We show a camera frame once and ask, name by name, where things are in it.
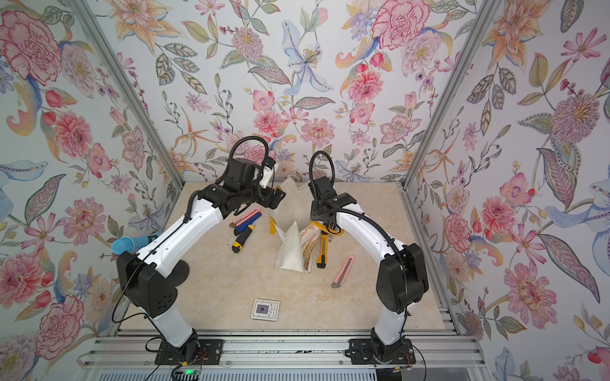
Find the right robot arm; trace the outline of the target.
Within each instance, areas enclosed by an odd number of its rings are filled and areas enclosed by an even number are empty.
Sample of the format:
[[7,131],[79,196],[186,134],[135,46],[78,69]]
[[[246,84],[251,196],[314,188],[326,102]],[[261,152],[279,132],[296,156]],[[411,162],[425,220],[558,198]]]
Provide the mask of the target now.
[[411,309],[429,291],[424,252],[417,244],[405,244],[371,219],[349,194],[316,197],[311,220],[332,231],[345,231],[377,265],[376,294],[383,306],[371,333],[372,342],[389,351],[400,344]]

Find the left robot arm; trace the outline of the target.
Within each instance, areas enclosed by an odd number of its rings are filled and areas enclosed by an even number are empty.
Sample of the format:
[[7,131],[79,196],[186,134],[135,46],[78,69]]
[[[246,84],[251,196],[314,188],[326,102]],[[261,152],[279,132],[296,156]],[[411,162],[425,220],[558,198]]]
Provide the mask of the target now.
[[195,243],[230,214],[251,203],[274,210],[285,197],[283,190],[259,184],[238,190],[210,184],[194,192],[181,220],[137,252],[125,251],[119,256],[122,294],[146,314],[170,347],[194,348],[197,333],[176,306],[178,290],[169,276]]

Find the blue utility knife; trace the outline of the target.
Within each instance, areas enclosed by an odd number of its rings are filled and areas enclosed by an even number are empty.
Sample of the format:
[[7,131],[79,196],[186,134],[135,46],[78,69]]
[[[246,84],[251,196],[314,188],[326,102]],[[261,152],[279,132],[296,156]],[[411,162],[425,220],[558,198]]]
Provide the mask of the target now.
[[235,236],[239,236],[244,230],[246,230],[250,225],[254,224],[254,222],[256,222],[257,219],[259,219],[261,217],[261,212],[258,211],[257,213],[251,214],[249,215],[245,220],[241,221],[235,228],[234,228],[234,235]]

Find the yellow black utility knife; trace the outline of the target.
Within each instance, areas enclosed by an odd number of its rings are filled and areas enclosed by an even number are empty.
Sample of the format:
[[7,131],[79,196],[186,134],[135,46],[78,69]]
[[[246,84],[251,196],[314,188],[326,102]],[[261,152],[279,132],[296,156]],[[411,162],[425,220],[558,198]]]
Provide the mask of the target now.
[[255,225],[241,225],[234,230],[235,241],[232,244],[232,251],[234,253],[239,253],[243,249],[246,241],[249,239],[250,235],[254,231]]

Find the white canvas pouch yellow handles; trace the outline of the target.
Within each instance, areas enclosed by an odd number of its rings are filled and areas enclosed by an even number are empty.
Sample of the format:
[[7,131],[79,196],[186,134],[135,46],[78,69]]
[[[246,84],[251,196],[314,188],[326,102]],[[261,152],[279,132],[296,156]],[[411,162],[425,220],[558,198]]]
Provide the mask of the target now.
[[308,185],[292,178],[282,182],[279,189],[286,195],[269,218],[272,235],[281,240],[275,268],[309,274],[315,263],[314,248],[322,236],[322,230],[311,220],[311,192]]

